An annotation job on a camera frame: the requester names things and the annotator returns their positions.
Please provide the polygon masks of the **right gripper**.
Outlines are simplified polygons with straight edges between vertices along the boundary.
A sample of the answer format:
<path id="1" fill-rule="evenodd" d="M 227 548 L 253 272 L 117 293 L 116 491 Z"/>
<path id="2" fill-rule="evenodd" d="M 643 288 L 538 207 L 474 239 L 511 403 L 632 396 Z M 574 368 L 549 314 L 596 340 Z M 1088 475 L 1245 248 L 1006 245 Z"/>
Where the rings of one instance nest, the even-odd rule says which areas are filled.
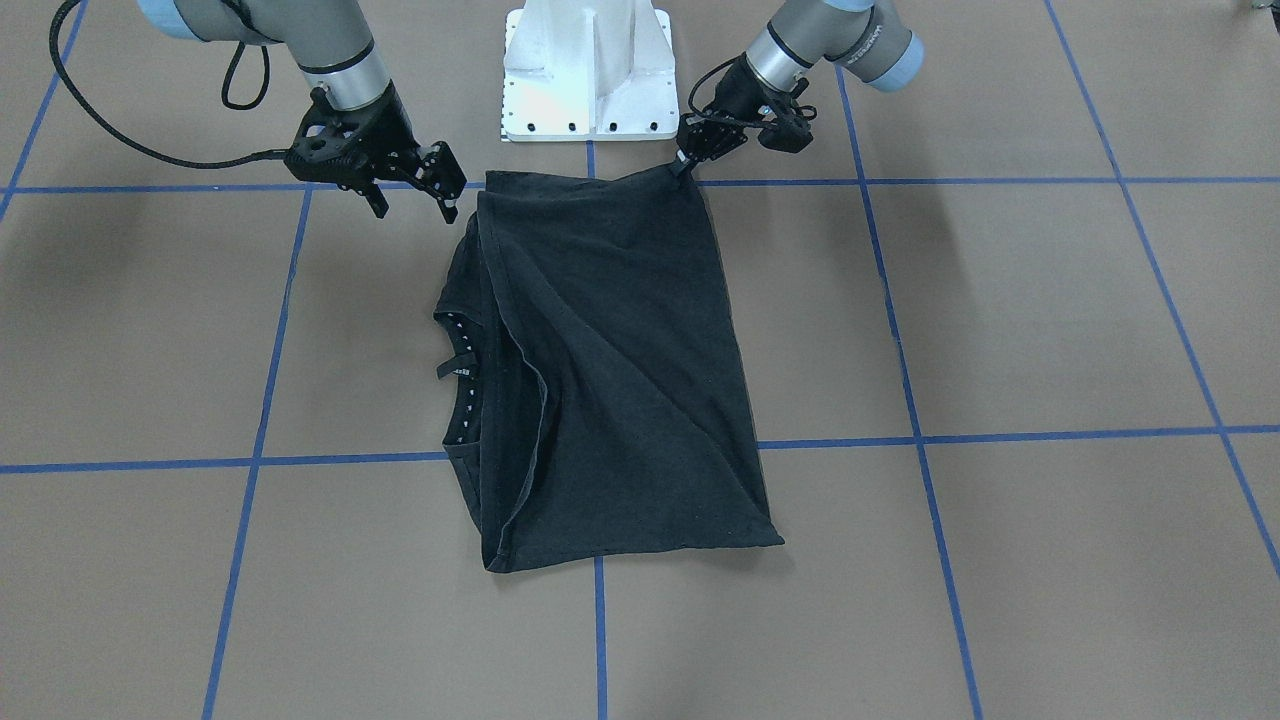
<path id="1" fill-rule="evenodd" d="M 358 187 L 375 218 L 383 219 L 389 202 L 372 181 L 417 181 L 433 199 L 445 223 L 458 218 L 457 202 L 468 179 L 448 142 L 419 149 L 412 127 L 394 85 L 364 108 L 340 113 L 340 160 L 358 172 L 366 183 Z"/>

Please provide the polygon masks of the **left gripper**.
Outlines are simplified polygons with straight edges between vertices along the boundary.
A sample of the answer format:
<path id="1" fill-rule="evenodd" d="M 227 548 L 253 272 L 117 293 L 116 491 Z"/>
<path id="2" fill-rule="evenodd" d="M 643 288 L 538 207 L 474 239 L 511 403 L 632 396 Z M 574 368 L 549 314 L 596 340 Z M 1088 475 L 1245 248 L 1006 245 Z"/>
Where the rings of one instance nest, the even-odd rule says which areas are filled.
<path id="1" fill-rule="evenodd" d="M 705 161 L 704 151 L 732 151 L 746 142 L 750 129 L 758 135 L 763 119 L 760 110 L 769 111 L 762 106 L 765 101 L 762 85 L 776 87 L 756 73 L 746 55 L 724 61 L 713 70 L 723 70 L 723 76 L 712 100 L 700 108 L 700 142 L 677 143 L 676 159 L 669 164 L 669 172 L 677 181 Z"/>

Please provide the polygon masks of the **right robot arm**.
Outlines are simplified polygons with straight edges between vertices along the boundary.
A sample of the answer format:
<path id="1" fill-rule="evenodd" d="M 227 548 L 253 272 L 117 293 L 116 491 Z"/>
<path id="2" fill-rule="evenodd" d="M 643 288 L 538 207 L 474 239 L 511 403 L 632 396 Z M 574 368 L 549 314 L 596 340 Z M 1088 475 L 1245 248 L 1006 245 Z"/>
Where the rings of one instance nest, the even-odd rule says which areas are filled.
<path id="1" fill-rule="evenodd" d="M 148 22 L 175 38 L 284 45 L 303 74 L 311 106 L 283 163 L 298 181 L 334 184 L 388 211 L 379 181 L 404 182 L 435 199 L 445 222 L 466 177 L 448 143 L 424 147 L 357 1 L 141 1 Z"/>

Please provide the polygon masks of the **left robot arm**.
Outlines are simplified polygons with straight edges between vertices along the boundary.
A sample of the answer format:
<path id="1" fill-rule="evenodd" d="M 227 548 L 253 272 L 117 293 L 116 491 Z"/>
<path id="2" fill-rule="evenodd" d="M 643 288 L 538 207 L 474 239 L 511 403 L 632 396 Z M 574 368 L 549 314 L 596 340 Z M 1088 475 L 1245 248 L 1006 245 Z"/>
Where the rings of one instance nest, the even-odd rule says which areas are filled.
<path id="1" fill-rule="evenodd" d="M 721 159 L 756 132 L 764 149 L 801 152 L 813 140 L 813 106 L 799 99 L 806 73 L 829 61 L 881 92 L 905 88 L 923 68 L 925 46 L 891 1 L 786 1 L 736 58 L 721 63 L 694 86 L 718 79 L 712 100 L 678 119 L 675 177 Z"/>

